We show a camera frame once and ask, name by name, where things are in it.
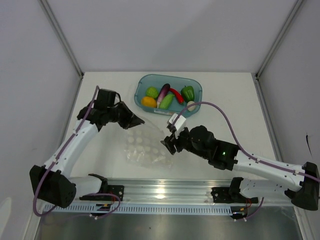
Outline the orange mango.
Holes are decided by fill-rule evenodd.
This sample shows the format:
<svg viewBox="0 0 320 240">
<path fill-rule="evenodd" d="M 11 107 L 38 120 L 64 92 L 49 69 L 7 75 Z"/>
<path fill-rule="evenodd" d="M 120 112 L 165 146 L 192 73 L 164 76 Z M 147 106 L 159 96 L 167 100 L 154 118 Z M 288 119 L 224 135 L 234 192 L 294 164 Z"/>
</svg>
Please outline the orange mango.
<svg viewBox="0 0 320 240">
<path fill-rule="evenodd" d="M 157 101 L 149 96 L 144 96 L 141 99 L 141 105 L 149 108 L 157 108 Z"/>
</svg>

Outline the green bell pepper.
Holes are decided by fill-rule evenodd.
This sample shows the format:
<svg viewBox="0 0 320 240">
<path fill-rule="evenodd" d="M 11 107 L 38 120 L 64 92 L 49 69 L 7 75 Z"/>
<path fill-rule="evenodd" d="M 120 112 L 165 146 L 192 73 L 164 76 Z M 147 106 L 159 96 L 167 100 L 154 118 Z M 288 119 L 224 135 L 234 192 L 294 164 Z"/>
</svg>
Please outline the green bell pepper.
<svg viewBox="0 0 320 240">
<path fill-rule="evenodd" d="M 195 100 L 195 92 L 192 86 L 185 86 L 181 89 L 180 94 L 185 102 L 190 102 Z"/>
</svg>

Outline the red chili pepper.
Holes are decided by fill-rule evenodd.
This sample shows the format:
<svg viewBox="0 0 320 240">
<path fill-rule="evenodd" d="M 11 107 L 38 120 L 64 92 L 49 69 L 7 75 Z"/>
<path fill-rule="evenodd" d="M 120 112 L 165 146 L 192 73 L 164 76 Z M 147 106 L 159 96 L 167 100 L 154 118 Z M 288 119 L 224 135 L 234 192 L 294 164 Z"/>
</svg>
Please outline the red chili pepper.
<svg viewBox="0 0 320 240">
<path fill-rule="evenodd" d="M 182 97 L 182 95 L 177 90 L 175 90 L 174 88 L 170 88 L 169 91 L 174 94 L 177 102 L 180 105 L 182 105 L 184 103 L 184 98 Z"/>
</svg>

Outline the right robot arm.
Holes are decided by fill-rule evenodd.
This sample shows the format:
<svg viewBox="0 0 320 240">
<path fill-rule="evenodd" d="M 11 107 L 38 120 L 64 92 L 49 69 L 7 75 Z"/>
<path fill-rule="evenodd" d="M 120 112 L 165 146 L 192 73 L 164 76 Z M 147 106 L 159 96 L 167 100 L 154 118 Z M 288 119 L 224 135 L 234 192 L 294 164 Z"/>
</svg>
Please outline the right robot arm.
<svg viewBox="0 0 320 240">
<path fill-rule="evenodd" d="M 289 164 L 245 153 L 233 143 L 218 140 L 203 125 L 177 131 L 161 143 L 174 155 L 186 150 L 207 160 L 219 170 L 240 171 L 259 176 L 260 180 L 244 177 L 232 179 L 228 196 L 233 203 L 245 199 L 289 199 L 301 209 L 316 211 L 319 207 L 320 175 L 316 164 Z"/>
</svg>

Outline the purple eggplant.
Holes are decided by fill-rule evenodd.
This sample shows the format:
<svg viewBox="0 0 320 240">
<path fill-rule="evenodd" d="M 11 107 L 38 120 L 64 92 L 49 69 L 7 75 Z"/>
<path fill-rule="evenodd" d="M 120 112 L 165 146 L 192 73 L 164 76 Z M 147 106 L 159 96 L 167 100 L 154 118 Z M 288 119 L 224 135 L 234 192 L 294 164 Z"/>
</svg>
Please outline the purple eggplant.
<svg viewBox="0 0 320 240">
<path fill-rule="evenodd" d="M 170 90 L 171 86 L 169 83 L 166 83 L 162 86 L 159 94 L 158 94 L 158 97 L 157 97 L 157 107 L 160 106 L 161 102 L 163 101 L 163 99 L 165 98 L 165 96 L 168 94 L 169 90 Z"/>
</svg>

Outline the clear zip top bag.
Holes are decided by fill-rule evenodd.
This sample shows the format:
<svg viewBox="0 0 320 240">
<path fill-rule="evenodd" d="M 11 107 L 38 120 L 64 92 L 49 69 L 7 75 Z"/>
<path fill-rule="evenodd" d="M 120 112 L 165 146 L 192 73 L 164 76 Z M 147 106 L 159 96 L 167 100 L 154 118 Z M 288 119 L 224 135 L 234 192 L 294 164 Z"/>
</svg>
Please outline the clear zip top bag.
<svg viewBox="0 0 320 240">
<path fill-rule="evenodd" d="M 164 132 L 148 119 L 127 129 L 123 137 L 126 161 L 147 169 L 170 169 L 173 158 L 161 143 L 164 138 Z"/>
</svg>

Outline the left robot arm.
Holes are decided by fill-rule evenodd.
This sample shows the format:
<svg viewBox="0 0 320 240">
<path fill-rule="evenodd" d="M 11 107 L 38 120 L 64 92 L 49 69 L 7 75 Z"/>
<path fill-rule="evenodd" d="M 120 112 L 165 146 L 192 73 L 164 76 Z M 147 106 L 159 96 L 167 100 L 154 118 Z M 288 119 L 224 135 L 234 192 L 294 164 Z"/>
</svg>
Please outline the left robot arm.
<svg viewBox="0 0 320 240">
<path fill-rule="evenodd" d="M 42 165 L 29 171 L 33 204 L 43 200 L 56 207 L 66 208 L 74 199 L 111 201 L 108 180 L 91 173 L 86 177 L 71 177 L 72 169 L 90 141 L 109 123 L 127 130 L 145 121 L 135 115 L 121 100 L 119 93 L 95 88 L 92 100 L 76 117 L 71 136 Z"/>
</svg>

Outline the light green cucumber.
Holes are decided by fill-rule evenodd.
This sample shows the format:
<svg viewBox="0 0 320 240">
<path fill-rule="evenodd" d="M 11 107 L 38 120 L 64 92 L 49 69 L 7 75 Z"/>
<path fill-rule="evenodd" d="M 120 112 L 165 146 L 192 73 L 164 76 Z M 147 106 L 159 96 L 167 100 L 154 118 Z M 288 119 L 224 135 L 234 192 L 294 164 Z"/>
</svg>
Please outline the light green cucumber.
<svg viewBox="0 0 320 240">
<path fill-rule="evenodd" d="M 175 95 L 174 94 L 167 94 L 164 99 L 162 100 L 162 102 L 159 105 L 159 109 L 163 109 L 163 110 L 167 110 L 169 108 L 169 106 L 171 105 L 173 99 L 174 99 Z"/>
</svg>

